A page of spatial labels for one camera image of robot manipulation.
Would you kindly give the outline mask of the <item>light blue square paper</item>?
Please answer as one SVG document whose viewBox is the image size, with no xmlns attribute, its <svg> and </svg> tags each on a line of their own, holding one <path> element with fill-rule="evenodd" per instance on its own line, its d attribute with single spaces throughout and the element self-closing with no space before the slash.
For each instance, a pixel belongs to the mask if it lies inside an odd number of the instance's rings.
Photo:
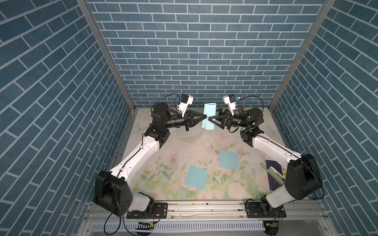
<svg viewBox="0 0 378 236">
<path fill-rule="evenodd" d="M 214 130 L 215 125 L 209 121 L 210 117 L 216 115 L 217 104 L 216 103 L 206 103 L 204 105 L 203 113 L 207 116 L 206 119 L 202 121 L 202 128 L 206 130 Z"/>
</svg>

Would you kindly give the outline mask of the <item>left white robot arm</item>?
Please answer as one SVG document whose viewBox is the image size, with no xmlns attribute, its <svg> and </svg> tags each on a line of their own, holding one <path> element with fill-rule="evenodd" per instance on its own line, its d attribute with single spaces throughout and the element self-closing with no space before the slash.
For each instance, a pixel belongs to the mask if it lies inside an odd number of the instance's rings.
<svg viewBox="0 0 378 236">
<path fill-rule="evenodd" d="M 130 184 L 147 160 L 168 140 L 170 128 L 189 130 L 207 118 L 205 114 L 189 110 L 189 102 L 171 109 L 164 102 L 155 104 L 152 122 L 142 135 L 141 142 L 110 171 L 100 171 L 95 178 L 94 203 L 110 213 L 122 217 L 130 211 L 151 216 L 154 199 L 143 193 L 132 193 Z"/>
</svg>

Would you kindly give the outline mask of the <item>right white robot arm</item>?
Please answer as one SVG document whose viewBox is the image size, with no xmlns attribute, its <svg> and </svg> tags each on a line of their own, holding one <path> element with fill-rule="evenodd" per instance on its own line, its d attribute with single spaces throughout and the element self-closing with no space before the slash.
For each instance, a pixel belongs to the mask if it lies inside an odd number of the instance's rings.
<svg viewBox="0 0 378 236">
<path fill-rule="evenodd" d="M 219 108 L 217 112 L 217 116 L 209 117 L 211 123 L 221 129 L 242 128 L 240 136 L 243 142 L 273 158 L 286 171 L 283 185 L 261 197 L 260 203 L 256 205 L 262 216 L 282 216 L 283 205 L 302 200 L 323 189 L 315 157 L 288 149 L 265 135 L 259 128 L 264 122 L 263 112 L 259 108 L 248 111 L 241 109 L 239 112 Z"/>
</svg>

